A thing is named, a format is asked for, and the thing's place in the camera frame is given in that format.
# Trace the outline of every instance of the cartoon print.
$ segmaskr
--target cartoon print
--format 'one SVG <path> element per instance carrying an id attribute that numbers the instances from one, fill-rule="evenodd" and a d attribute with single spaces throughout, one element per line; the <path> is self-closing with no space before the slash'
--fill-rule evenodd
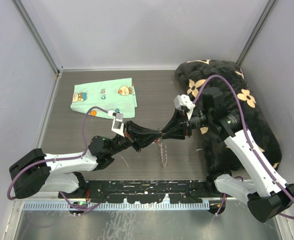
<path id="1" fill-rule="evenodd" d="M 75 103 L 75 102 L 83 102 L 87 100 L 87 92 L 81 92 L 81 93 L 74 93 L 72 95 L 72 102 Z"/>
<path id="2" fill-rule="evenodd" d="M 133 87 L 122 86 L 118 90 L 119 95 L 127 96 L 129 94 L 133 94 Z"/>

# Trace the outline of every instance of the gray ventilation grille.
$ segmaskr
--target gray ventilation grille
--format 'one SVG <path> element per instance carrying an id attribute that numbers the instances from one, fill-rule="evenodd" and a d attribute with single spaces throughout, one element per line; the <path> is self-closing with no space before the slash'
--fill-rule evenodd
<path id="1" fill-rule="evenodd" d="M 65 201 L 28 201 L 24 204 L 24 211 L 66 211 L 69 209 L 68 204 Z M 203 200 L 202 203 L 178 203 L 170 204 L 169 201 L 163 201 L 161 203 L 102 203 L 96 209 L 96 211 L 121 211 L 121 210 L 209 210 L 209 201 Z"/>

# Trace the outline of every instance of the metal floor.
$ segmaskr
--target metal floor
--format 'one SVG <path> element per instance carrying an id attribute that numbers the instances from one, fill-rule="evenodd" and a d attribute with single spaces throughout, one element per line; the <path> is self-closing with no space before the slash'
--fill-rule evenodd
<path id="1" fill-rule="evenodd" d="M 106 80 L 132 78 L 138 107 L 132 120 L 146 128 L 163 128 L 173 116 L 174 98 L 185 94 L 175 81 L 173 70 L 140 71 L 65 71 L 59 83 L 46 133 L 42 142 L 44 153 L 66 154 L 83 150 L 81 127 L 84 114 L 70 108 L 74 85 Z M 89 116 L 85 125 L 87 141 L 96 135 L 114 137 L 112 121 Z M 207 172 L 203 157 L 202 136 L 194 130 L 186 140 L 168 139 L 168 166 L 161 167 L 156 144 L 136 152 L 128 148 L 115 155 L 115 161 L 104 170 L 84 172 L 87 180 L 204 180 Z M 248 178 L 246 171 L 236 173 Z"/>
<path id="2" fill-rule="evenodd" d="M 51 227 L 39 227 L 54 224 Z M 94 210 L 72 217 L 63 210 L 24 210 L 15 240 L 281 240 L 276 220 L 258 222 L 228 200 L 218 217 L 206 210 Z"/>
<path id="3" fill-rule="evenodd" d="M 146 128 L 166 125 L 174 112 L 174 98 L 184 91 L 172 70 L 65 71 L 62 75 L 43 139 L 44 153 L 81 152 L 84 114 L 70 109 L 74 85 L 132 78 L 138 107 L 133 121 Z M 89 117 L 88 141 L 95 136 L 114 137 L 111 120 Z M 114 156 L 106 169 L 84 172 L 87 180 L 204 180 L 207 176 L 201 134 L 187 140 L 166 140 L 168 166 L 161 167 L 156 144 L 140 153 L 127 149 Z M 246 171 L 236 173 L 248 178 Z M 54 224 L 51 227 L 39 227 Z M 216 218 L 206 210 L 95 210 L 72 217 L 66 210 L 23 210 L 15 240 L 281 240 L 275 218 L 258 222 L 247 206 L 229 199 Z"/>

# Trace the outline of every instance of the green cloth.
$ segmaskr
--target green cloth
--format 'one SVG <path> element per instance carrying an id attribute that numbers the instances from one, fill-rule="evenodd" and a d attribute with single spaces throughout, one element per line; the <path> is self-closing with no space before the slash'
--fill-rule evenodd
<path id="1" fill-rule="evenodd" d="M 124 78 L 75 85 L 70 108 L 73 111 L 85 114 L 93 106 L 107 111 L 119 111 L 124 118 L 135 117 L 137 101 L 133 80 Z M 98 109 L 94 109 L 89 114 L 112 119 L 111 116 Z"/>

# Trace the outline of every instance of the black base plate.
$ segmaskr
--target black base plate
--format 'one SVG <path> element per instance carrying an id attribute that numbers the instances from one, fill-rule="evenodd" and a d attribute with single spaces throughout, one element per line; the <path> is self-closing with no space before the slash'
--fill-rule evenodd
<path id="1" fill-rule="evenodd" d="M 89 199 L 95 203 L 130 204 L 161 203 L 166 194 L 171 204 L 202 203 L 202 198 L 220 198 L 220 192 L 209 191 L 205 181 L 199 180 L 90 180 L 86 186 Z M 85 199 L 87 193 L 66 194 L 67 198 Z"/>

